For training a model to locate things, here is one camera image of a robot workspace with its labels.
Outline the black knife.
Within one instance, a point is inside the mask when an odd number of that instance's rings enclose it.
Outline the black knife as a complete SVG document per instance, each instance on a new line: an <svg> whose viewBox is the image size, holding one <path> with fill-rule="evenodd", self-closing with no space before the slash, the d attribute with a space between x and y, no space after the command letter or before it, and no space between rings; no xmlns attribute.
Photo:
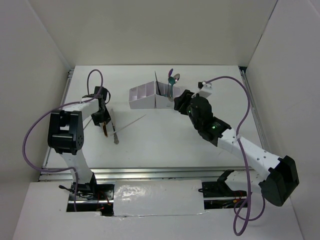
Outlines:
<svg viewBox="0 0 320 240"><path fill-rule="evenodd" d="M162 96L161 89L160 89L160 85L159 85L159 81L158 81L158 76L157 76L157 72L156 72L156 71L154 71L154 75L155 75L155 85L156 85L157 90L158 90L158 95L159 95L159 96Z"/></svg>

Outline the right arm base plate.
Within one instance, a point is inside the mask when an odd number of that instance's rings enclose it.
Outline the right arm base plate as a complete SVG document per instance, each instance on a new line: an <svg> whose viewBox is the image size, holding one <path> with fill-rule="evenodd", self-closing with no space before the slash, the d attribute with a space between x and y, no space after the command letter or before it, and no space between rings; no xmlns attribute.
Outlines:
<svg viewBox="0 0 320 240"><path fill-rule="evenodd" d="M217 181L202 182L202 188L198 192L203 194L204 198L236 198L246 197L247 193L243 190L231 190L226 184L226 180L234 173L234 170L226 170Z"/></svg>

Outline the gold knife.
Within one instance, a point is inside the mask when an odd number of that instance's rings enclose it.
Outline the gold knife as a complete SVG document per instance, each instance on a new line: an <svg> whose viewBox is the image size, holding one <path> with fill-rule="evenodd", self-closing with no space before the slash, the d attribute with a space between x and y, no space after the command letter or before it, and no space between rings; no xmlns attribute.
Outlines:
<svg viewBox="0 0 320 240"><path fill-rule="evenodd" d="M107 138L108 137L108 131L107 131L107 124L106 124L105 121L102 123L102 130L103 130L104 136Z"/></svg>

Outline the iridescent rainbow spoon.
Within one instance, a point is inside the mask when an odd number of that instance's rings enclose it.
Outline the iridescent rainbow spoon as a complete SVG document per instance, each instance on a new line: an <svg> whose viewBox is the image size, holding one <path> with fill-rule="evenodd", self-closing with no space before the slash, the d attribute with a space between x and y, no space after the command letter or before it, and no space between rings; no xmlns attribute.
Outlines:
<svg viewBox="0 0 320 240"><path fill-rule="evenodd" d="M173 70L174 70L173 68L171 68L171 69L169 70L168 75L167 75L168 78L170 78L170 77L172 76Z"/></svg>

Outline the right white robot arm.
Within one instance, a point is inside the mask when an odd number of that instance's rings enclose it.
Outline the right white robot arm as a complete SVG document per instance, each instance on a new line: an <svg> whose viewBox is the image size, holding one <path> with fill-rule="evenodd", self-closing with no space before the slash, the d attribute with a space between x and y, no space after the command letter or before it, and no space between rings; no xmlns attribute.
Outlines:
<svg viewBox="0 0 320 240"><path fill-rule="evenodd" d="M250 178L245 171L226 170L217 180L223 196L247 191L250 182L253 193L261 194L271 204L281 207L299 185L296 163L291 157L279 157L237 136L229 124L213 115L206 98L185 90L174 99L174 110L187 115L204 140L238 159L246 159L248 166L255 170Z"/></svg>

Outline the silver ornate spoon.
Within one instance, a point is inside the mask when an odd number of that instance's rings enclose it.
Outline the silver ornate spoon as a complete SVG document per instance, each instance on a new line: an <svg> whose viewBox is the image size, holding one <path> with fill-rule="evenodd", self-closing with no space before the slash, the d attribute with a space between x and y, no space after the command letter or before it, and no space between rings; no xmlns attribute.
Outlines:
<svg viewBox="0 0 320 240"><path fill-rule="evenodd" d="M172 85L175 85L175 84L179 81L180 76L181 76L181 75L180 75L179 73L177 73L177 74L175 74L175 75L173 76L174 82L173 82Z"/></svg>

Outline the teal spoon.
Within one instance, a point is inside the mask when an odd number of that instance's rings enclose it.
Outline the teal spoon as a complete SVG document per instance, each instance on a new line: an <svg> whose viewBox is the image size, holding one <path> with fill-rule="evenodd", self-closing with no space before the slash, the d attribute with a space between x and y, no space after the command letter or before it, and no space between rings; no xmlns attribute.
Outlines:
<svg viewBox="0 0 320 240"><path fill-rule="evenodd" d="M174 83L174 78L171 76L171 77L169 77L168 78L168 85L169 85L169 87L168 87L168 98L173 98L173 83Z"/></svg>

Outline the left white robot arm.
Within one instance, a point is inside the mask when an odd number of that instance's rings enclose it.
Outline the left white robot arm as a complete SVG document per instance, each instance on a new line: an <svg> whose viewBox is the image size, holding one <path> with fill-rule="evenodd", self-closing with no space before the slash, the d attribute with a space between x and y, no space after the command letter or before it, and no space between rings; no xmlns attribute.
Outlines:
<svg viewBox="0 0 320 240"><path fill-rule="evenodd" d="M110 97L106 88L96 86L93 94L82 97L81 103L50 113L48 145L72 168L73 188L88 200L97 197L99 187L82 151L85 142L83 121L92 119L93 124L106 134L107 124L111 121L106 100Z"/></svg>

